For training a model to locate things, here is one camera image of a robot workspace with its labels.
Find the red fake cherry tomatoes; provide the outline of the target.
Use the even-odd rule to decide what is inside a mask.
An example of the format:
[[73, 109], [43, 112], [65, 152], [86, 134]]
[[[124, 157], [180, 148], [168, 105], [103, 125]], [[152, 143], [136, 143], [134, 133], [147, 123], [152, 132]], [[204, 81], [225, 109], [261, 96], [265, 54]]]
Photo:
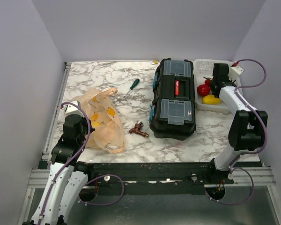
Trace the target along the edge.
[[210, 87], [213, 79], [209, 77], [204, 77], [204, 79], [204, 84]]

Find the red fake apple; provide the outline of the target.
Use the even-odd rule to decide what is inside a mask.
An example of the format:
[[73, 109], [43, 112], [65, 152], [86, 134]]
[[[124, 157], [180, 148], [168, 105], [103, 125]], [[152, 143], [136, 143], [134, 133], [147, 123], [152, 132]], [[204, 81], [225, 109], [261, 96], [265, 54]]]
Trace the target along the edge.
[[205, 97], [210, 93], [210, 87], [206, 84], [201, 84], [197, 87], [197, 93], [201, 97]]

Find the yellow fake lemon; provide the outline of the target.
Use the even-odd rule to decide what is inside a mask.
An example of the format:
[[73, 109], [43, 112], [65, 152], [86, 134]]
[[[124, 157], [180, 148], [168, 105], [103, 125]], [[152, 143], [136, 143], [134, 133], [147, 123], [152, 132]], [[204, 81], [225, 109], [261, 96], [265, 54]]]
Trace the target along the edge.
[[221, 103], [221, 99], [214, 95], [207, 95], [203, 97], [202, 103], [206, 105], [218, 105]]

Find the orange translucent plastic bag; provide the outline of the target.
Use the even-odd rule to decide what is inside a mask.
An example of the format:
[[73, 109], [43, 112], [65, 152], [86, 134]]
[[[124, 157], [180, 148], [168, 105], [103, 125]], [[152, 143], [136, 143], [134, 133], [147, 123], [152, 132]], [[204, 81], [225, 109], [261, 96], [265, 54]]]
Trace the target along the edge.
[[125, 149], [123, 125], [119, 113], [110, 96], [117, 94], [118, 89], [105, 91], [91, 88], [83, 95], [76, 96], [71, 101], [79, 101], [82, 110], [91, 121], [98, 121], [101, 126], [95, 127], [86, 147], [104, 150], [109, 153], [119, 153]]

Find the orange fake fruit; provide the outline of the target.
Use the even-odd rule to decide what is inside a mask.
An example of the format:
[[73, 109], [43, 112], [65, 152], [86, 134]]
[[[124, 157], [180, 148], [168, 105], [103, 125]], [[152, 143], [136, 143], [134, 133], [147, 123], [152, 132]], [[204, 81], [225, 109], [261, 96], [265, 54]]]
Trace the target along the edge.
[[92, 125], [93, 128], [96, 128], [96, 127], [101, 126], [101, 123], [98, 122], [98, 121], [92, 121], [92, 122], [91, 122], [91, 125]]

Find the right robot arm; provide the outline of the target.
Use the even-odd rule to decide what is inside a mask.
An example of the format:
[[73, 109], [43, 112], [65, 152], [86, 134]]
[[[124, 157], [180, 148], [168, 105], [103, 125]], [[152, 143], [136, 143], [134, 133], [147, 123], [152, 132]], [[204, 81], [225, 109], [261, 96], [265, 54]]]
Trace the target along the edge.
[[222, 171], [229, 171], [242, 155], [258, 154], [267, 144], [267, 113], [253, 107], [241, 95], [241, 87], [235, 84], [243, 71], [238, 62], [232, 65], [215, 63], [213, 66], [212, 94], [234, 115], [228, 134], [229, 144], [213, 159], [214, 168], [206, 172], [207, 180], [213, 184], [222, 180]]

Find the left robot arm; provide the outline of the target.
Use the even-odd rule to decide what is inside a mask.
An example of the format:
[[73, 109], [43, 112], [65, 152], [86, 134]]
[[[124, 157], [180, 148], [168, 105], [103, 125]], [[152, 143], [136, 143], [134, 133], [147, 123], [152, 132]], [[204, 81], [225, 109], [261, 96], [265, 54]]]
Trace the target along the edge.
[[26, 225], [65, 225], [83, 186], [94, 181], [94, 166], [78, 161], [85, 146], [88, 127], [85, 117], [65, 117], [63, 134], [52, 150], [48, 181], [40, 203]]

